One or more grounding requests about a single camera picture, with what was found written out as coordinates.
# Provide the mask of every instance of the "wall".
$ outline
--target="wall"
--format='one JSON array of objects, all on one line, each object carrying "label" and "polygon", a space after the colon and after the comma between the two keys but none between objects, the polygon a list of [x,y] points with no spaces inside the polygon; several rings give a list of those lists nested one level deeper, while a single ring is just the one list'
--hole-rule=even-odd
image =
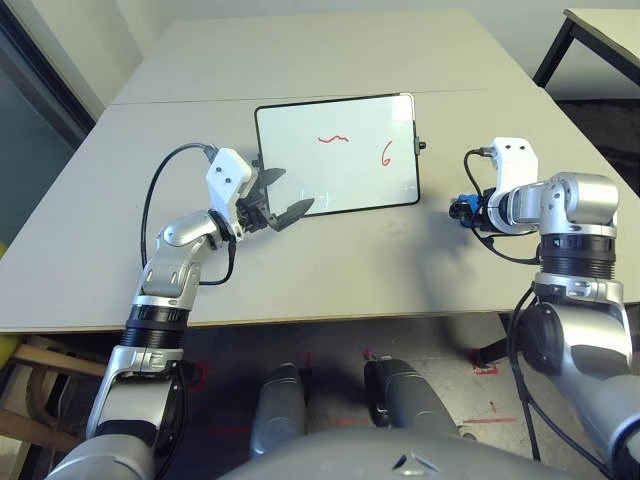
[{"label": "wall", "polygon": [[6,0],[98,118],[168,25],[151,0]]},{"label": "wall", "polygon": [[[576,8],[638,8],[638,0],[6,0],[94,117],[170,21],[408,8],[466,7],[532,75]],[[640,89],[577,42],[548,86],[557,99],[640,97]]]}]

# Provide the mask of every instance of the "table leg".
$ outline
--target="table leg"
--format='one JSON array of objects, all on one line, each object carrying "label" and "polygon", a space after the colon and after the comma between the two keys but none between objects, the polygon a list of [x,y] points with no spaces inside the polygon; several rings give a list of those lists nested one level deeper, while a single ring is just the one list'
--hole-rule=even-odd
[{"label": "table leg", "polygon": [[571,35],[571,31],[573,30],[575,23],[572,20],[566,19],[556,35],[555,40],[551,44],[549,51],[542,60],[540,67],[538,67],[538,71],[533,76],[533,81],[539,87],[544,88],[553,72],[556,71],[558,64],[564,57],[564,54],[567,52],[569,45],[573,41],[573,36]]},{"label": "table leg", "polygon": [[[502,326],[505,332],[509,325],[511,315],[509,313],[501,313],[499,315]],[[507,339],[502,338],[497,342],[493,342],[491,345],[473,350],[470,352],[470,360],[476,367],[489,368],[492,363],[505,358],[507,356]]]}]

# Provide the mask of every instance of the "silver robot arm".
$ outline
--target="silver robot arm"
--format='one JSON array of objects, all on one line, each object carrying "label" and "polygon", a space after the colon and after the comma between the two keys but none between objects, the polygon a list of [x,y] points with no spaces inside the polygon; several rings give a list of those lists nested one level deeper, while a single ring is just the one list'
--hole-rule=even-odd
[{"label": "silver robot arm", "polygon": [[200,267],[225,242],[234,255],[245,232],[266,226],[279,231],[304,215],[313,199],[280,216],[266,206],[265,187],[284,173],[270,169],[258,175],[234,150],[215,151],[207,173],[211,210],[177,220],[158,234],[95,398],[87,440],[48,479],[154,478],[155,453],[179,440],[172,428],[185,408],[179,362]]},{"label": "silver robot arm", "polygon": [[[521,152],[521,139],[496,140],[507,141],[494,142],[494,163],[509,156],[507,144]],[[540,301],[523,313],[518,333],[525,360],[548,375],[573,405],[616,478],[635,478],[640,471],[640,377],[631,374],[623,288],[613,279],[615,185],[600,175],[559,173],[506,192],[498,188],[487,205],[496,229],[510,234],[538,230],[541,236],[542,268],[533,285]]]}]

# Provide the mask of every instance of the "white table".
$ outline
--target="white table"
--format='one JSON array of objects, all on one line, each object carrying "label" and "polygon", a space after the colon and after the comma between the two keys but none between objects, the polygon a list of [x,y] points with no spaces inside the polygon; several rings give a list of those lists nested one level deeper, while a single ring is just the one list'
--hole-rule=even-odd
[{"label": "white table", "polygon": [[533,81],[544,87],[577,39],[640,85],[640,9],[571,8]]},{"label": "white table", "polygon": [[[227,22],[231,28],[236,21]],[[457,34],[453,27],[451,32]],[[496,68],[509,65],[507,59]],[[170,65],[166,70],[175,71]],[[281,233],[248,236],[238,245],[232,279],[199,290],[190,325],[512,309],[536,268],[495,257],[447,215],[451,198],[472,190],[463,154],[497,135],[528,138],[540,157],[541,178],[577,170],[614,180],[620,190],[617,276],[625,282],[626,299],[640,300],[640,258],[634,253],[640,200],[544,91],[521,81],[509,88],[412,93],[417,131],[428,144],[420,156],[421,201],[312,217]],[[194,140],[230,145],[252,158],[257,152],[253,111],[279,102],[110,106],[0,262],[0,331],[122,328],[140,272],[141,207],[158,162]],[[495,184],[489,161],[473,162],[481,185]],[[193,151],[166,169],[151,207],[150,244],[166,223],[207,207],[207,165]],[[531,256],[535,245],[536,239],[527,237],[500,240],[499,248]],[[226,260],[225,252],[211,258],[203,279],[222,276]]]}]

